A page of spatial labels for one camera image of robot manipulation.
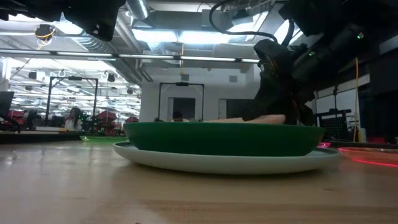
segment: black cable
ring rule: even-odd
[[[233,2],[233,1],[235,1],[235,0],[224,0],[224,1],[221,1],[221,2],[219,2],[219,3],[217,3],[217,4],[215,4],[215,5],[210,9],[210,13],[209,13],[209,22],[210,22],[210,25],[211,25],[215,30],[217,30],[218,32],[220,32],[220,33],[222,33],[222,34],[228,34],[228,35],[260,35],[260,36],[264,36],[264,37],[269,37],[269,38],[271,38],[274,42],[277,42],[277,43],[278,43],[278,40],[276,39],[276,37],[275,37],[274,35],[268,34],[268,33],[265,33],[265,32],[255,32],[255,31],[230,32],[230,31],[226,31],[226,30],[221,30],[221,29],[219,29],[219,28],[214,24],[214,22],[213,22],[213,13],[214,13],[214,11],[215,11],[218,7],[220,7],[220,6],[222,6],[222,5],[226,4],[226,3],[229,3],[229,2]]]
[[[294,33],[294,22],[292,19],[289,19],[289,29],[287,30],[287,34],[284,41],[281,43],[282,46],[287,47],[289,45],[290,41],[293,38],[293,33]]]

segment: black metal frame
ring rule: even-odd
[[[50,84],[49,84],[49,96],[47,97],[47,109],[45,110],[45,120],[44,120],[44,125],[47,126],[49,122],[49,112],[50,112],[50,100],[51,100],[51,89],[53,87],[57,86],[57,83],[52,86],[52,80],[54,79],[59,79],[59,81],[62,81],[64,79],[68,79],[71,81],[82,81],[82,80],[94,80],[95,81],[95,93],[94,93],[94,107],[93,107],[93,118],[95,115],[95,109],[97,105],[97,91],[98,91],[98,79],[97,78],[82,78],[82,77],[50,77]],[[94,133],[94,122],[92,124],[92,133]]]
[[[190,85],[198,85],[202,86],[203,91],[201,95],[201,119],[203,120],[203,109],[205,107],[205,84],[198,84],[198,83],[183,83],[184,85],[179,85],[181,83],[159,83],[159,103],[157,106],[157,118],[160,119],[160,98],[162,96],[162,85],[175,85],[175,86],[190,86]]]

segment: person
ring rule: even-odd
[[[171,122],[189,122],[189,120],[182,118],[182,113],[179,111],[173,112],[173,120]]]
[[[65,122],[65,128],[68,131],[81,131],[81,125],[83,122],[81,122],[81,119],[79,118],[80,113],[81,110],[77,107],[70,110],[69,117]]]

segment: wooden table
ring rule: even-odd
[[[1,223],[397,223],[398,168],[342,160],[291,175],[131,164],[110,145],[2,145]]]

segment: ceiling pipe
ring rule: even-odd
[[[126,6],[135,19],[143,20],[149,16],[150,8],[146,0],[127,0]]]

